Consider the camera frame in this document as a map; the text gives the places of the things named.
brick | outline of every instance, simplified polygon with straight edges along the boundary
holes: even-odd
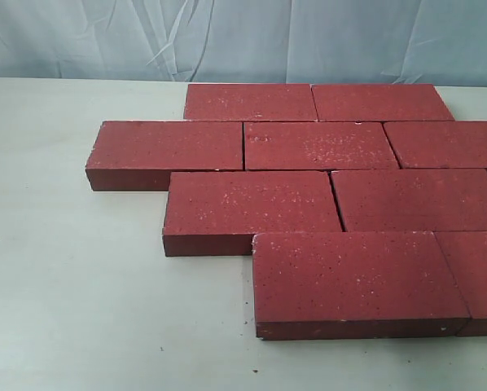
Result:
[[[380,123],[246,122],[246,169],[399,169]]]
[[[86,174],[95,191],[167,191],[173,171],[243,169],[241,123],[107,121]]]
[[[317,121],[308,84],[190,84],[184,118],[202,121]]]
[[[389,122],[384,124],[405,169],[486,169],[487,122]]]
[[[487,232],[441,232],[437,240],[472,319],[460,336],[487,336]]]
[[[487,231],[483,169],[334,171],[347,231]]]
[[[469,314],[432,232],[260,234],[265,340],[452,336]]]
[[[453,121],[431,84],[312,87],[320,121]]]
[[[172,174],[167,256],[248,255],[252,237],[271,231],[341,231],[325,173]]]

brick top surface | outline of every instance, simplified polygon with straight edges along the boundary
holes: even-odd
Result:
[[[329,178],[315,171],[173,173],[164,234],[341,231]]]
[[[472,317],[487,319],[487,232],[440,232],[437,240]]]
[[[487,231],[484,169],[334,171],[347,231]]]
[[[487,121],[384,124],[404,168],[487,168]]]
[[[453,121],[431,84],[312,87],[320,121]]]
[[[242,124],[104,122],[87,169],[242,169]]]
[[[246,169],[398,169],[380,123],[245,123]]]
[[[184,118],[317,121],[309,84],[190,84]]]
[[[263,234],[257,322],[466,318],[431,232]]]

red brick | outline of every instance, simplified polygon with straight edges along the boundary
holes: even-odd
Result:
[[[245,123],[246,169],[398,169],[380,123]]]
[[[202,121],[317,121],[308,84],[190,84],[184,118]]]
[[[430,84],[313,86],[320,121],[452,121]]]
[[[172,174],[167,256],[246,255],[256,233],[271,231],[341,231],[325,173]]]
[[[459,335],[487,336],[487,232],[441,232],[437,241],[472,316]]]
[[[487,122],[389,122],[384,124],[405,169],[487,169]]]
[[[257,336],[452,336],[469,317],[431,232],[260,234]]]
[[[487,231],[483,169],[335,171],[347,231]]]
[[[173,171],[241,170],[241,123],[104,122],[86,164],[95,191],[167,191]]]

white backdrop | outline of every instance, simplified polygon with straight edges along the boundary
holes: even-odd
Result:
[[[0,77],[487,86],[487,0],[0,0]]]

white table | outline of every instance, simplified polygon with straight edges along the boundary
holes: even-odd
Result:
[[[487,120],[487,89],[439,91]],[[185,94],[0,79],[0,390],[487,389],[487,337],[258,340],[250,258],[166,258],[166,193],[93,193],[101,121],[180,120]]]

